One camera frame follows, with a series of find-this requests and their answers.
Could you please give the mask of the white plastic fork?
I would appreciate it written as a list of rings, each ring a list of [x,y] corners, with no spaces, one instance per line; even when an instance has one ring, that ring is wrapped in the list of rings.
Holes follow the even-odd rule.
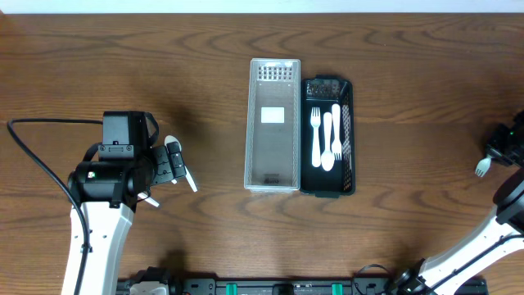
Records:
[[[491,155],[486,155],[485,158],[477,163],[477,167],[475,169],[476,176],[484,177],[486,175],[487,171],[490,169],[492,158],[493,157]]]
[[[341,107],[335,103],[332,105],[332,127],[333,127],[333,142],[332,142],[332,153],[336,161],[342,160],[342,147],[340,140],[341,133]]]
[[[311,109],[310,124],[313,128],[311,162],[312,162],[312,166],[317,168],[321,166],[321,154],[320,154],[319,133],[318,133],[318,129],[321,125],[319,107],[313,107]]]

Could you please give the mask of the black plastic basket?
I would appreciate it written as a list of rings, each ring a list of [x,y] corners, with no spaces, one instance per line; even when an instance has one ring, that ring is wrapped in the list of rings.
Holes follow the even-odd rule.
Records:
[[[322,166],[313,167],[311,162],[313,128],[310,124],[311,109],[320,108],[321,125],[318,129],[320,154],[324,150],[323,114],[332,113],[332,105],[341,107],[342,160],[334,162],[330,171]],[[355,179],[355,132],[353,85],[336,75],[316,75],[301,83],[301,168],[300,190],[316,197],[338,198],[349,196],[356,190]]]

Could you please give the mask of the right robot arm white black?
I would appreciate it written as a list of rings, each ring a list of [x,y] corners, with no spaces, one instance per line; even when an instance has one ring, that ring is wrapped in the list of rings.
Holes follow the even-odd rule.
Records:
[[[523,114],[510,128],[497,126],[486,144],[486,157],[477,164],[476,176],[484,176],[493,162],[519,170],[496,191],[488,216],[451,249],[406,270],[389,293],[454,294],[471,277],[523,249]]]

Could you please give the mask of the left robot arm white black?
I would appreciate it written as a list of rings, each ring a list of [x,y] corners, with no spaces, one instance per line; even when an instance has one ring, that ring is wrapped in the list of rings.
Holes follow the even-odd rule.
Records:
[[[69,179],[71,207],[70,251],[63,294],[115,294],[124,244],[136,206],[146,201],[157,207],[151,187],[188,179],[197,191],[182,157],[182,145],[172,135],[164,144],[149,146],[143,163],[131,160],[94,161],[109,148],[93,144]]]

